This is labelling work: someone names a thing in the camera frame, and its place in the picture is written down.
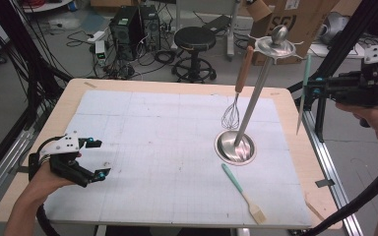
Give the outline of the silver aluminium rail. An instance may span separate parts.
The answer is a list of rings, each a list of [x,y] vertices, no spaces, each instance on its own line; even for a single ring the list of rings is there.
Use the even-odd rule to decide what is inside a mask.
[[[34,139],[34,131],[22,130],[21,133],[10,141],[9,149],[4,152],[0,161],[0,187],[6,178],[15,174],[21,166]]]
[[[303,112],[303,127],[307,132],[308,138],[316,154],[316,158],[322,169],[324,181],[327,183],[326,187],[331,192],[336,208],[340,209],[349,203],[349,199],[323,139],[323,135],[317,132],[316,122],[317,119],[311,111]],[[347,236],[363,236],[363,232],[354,213],[343,218],[342,223]]]

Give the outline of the black round stool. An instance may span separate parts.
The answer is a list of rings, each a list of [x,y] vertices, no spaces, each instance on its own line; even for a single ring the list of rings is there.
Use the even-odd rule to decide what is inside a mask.
[[[187,27],[178,30],[174,36],[174,43],[188,57],[179,59],[172,67],[171,73],[178,82],[204,83],[206,79],[214,80],[217,72],[211,63],[199,57],[216,45],[216,37],[210,29],[201,27]]]

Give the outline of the grey white rounded device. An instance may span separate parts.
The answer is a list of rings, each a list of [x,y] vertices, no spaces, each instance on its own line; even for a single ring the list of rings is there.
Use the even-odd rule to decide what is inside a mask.
[[[319,39],[325,44],[331,44],[348,23],[348,17],[338,12],[332,12],[325,19],[319,30]]]

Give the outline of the brown cardboard box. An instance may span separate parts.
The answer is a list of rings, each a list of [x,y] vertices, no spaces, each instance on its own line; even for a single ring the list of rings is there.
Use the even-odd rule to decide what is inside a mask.
[[[320,27],[340,0],[242,0],[253,19],[248,44],[258,48],[257,38],[271,36],[278,26],[287,28],[286,40],[294,43],[297,56],[277,64],[297,64],[306,56]]]

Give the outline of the teal handled slotted turner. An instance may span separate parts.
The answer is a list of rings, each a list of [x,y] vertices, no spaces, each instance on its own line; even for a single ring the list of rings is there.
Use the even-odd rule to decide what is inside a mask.
[[[262,212],[259,206],[257,206],[246,194],[246,192],[242,189],[241,185],[238,183],[234,175],[232,174],[229,167],[223,163],[221,165],[222,170],[224,171],[225,175],[228,177],[228,179],[231,181],[231,183],[234,185],[234,187],[237,189],[237,191],[240,193],[240,195],[243,197],[245,202],[248,205],[248,210],[250,215],[253,217],[255,222],[257,224],[262,224],[266,221],[266,216]]]

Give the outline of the large black computer tower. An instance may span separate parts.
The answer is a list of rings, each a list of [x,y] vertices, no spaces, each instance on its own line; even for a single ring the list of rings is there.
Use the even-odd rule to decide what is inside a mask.
[[[135,60],[137,45],[143,38],[139,8],[121,6],[109,27],[118,56],[127,61]]]

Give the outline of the white power strip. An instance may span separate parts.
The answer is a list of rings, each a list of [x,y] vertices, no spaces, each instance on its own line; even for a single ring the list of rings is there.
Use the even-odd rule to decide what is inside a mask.
[[[88,42],[94,43],[94,42],[102,39],[104,36],[105,36],[105,31],[104,30],[99,30],[99,31],[95,32],[94,34],[92,34],[88,38]]]

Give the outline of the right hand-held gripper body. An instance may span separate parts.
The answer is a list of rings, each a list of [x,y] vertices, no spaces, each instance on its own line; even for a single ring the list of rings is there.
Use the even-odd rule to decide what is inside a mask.
[[[378,105],[378,45],[364,50],[361,69],[323,79],[321,95],[335,102],[372,107]]]

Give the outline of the metal utensil stand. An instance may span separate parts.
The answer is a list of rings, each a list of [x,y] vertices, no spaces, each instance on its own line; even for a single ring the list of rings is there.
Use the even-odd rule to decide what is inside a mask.
[[[278,59],[297,56],[294,43],[286,40],[286,35],[287,28],[285,26],[278,26],[274,29],[271,36],[263,36],[256,39],[258,48],[252,46],[254,53],[258,52],[265,56],[265,62],[259,73],[244,116],[243,118],[239,117],[239,126],[232,130],[224,129],[223,132],[218,134],[215,140],[216,153],[226,163],[245,165],[251,162],[256,156],[256,146],[253,139],[246,134],[246,128],[271,67],[277,64]]]

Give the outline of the white box with green display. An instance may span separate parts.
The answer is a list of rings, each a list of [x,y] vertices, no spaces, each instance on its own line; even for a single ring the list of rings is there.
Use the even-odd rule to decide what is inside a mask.
[[[103,67],[106,62],[105,42],[97,40],[94,44],[94,52],[99,66]]]

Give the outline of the black flat panel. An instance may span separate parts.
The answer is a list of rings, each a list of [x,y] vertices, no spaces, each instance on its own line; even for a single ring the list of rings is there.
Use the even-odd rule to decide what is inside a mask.
[[[204,24],[204,28],[212,31],[213,33],[218,33],[225,30],[230,25],[230,17],[226,15],[221,15],[212,21]]]

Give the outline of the black metal frame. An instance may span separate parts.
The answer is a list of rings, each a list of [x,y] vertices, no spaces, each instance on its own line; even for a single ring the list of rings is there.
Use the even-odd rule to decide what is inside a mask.
[[[337,40],[334,42],[332,49],[325,57],[322,64],[314,74],[309,76],[309,80],[316,78],[334,78],[334,73],[347,58],[349,52],[377,18],[378,0],[362,0],[353,15],[350,17],[345,29],[337,37]],[[317,132],[322,135],[327,99],[330,98],[323,97],[322,95],[315,98],[305,98],[305,108],[303,109],[309,111],[313,102],[318,100],[316,125]]]
[[[37,32],[26,19],[25,12],[18,5],[19,0],[0,0],[0,28],[6,38],[0,35],[0,46],[14,66],[20,79],[28,105],[18,120],[11,127],[0,143],[0,163],[16,137],[26,128],[30,128],[37,119],[37,109],[45,101],[55,101],[60,97],[63,88],[57,82],[69,82],[72,76],[59,70],[54,61],[56,58],[46,45],[44,38],[39,39],[43,50],[49,55],[44,58],[32,40],[32,33]]]

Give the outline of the teal handled wooden spatula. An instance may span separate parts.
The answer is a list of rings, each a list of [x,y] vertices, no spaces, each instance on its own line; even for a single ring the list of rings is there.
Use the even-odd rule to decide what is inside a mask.
[[[309,74],[310,74],[310,68],[311,68],[311,55],[307,55],[306,57],[306,63],[304,68],[304,77],[302,80],[302,94],[299,101],[299,108],[298,108],[298,117],[297,117],[297,124],[296,124],[296,131],[295,134],[298,135],[301,123],[302,123],[302,117],[303,117],[303,109],[304,109],[304,103],[305,103],[305,96],[306,96],[306,86],[308,84],[309,80]]]

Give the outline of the wooden handled wire whisk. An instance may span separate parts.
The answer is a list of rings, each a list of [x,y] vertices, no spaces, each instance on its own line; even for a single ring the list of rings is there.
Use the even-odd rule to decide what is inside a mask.
[[[243,91],[245,86],[249,69],[251,66],[251,60],[254,53],[254,48],[249,45],[246,48],[246,52],[238,72],[236,84],[235,84],[235,97],[233,102],[228,106],[221,117],[221,125],[228,130],[236,129],[239,126],[239,111],[238,111],[238,97]]]

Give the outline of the light wooden table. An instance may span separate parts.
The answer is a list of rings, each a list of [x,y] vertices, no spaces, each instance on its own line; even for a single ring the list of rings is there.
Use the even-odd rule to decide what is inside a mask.
[[[95,89],[172,94],[233,94],[231,86],[223,85],[75,79],[62,93],[34,144],[38,146],[52,136],[63,134],[82,95],[88,90]],[[285,88],[264,88],[260,97],[271,98],[276,105],[305,201],[309,203],[307,210],[311,213],[312,223],[316,225],[333,213],[337,206],[327,187],[316,186],[316,182],[324,178],[323,171],[305,129],[296,127],[297,111],[292,97]]]

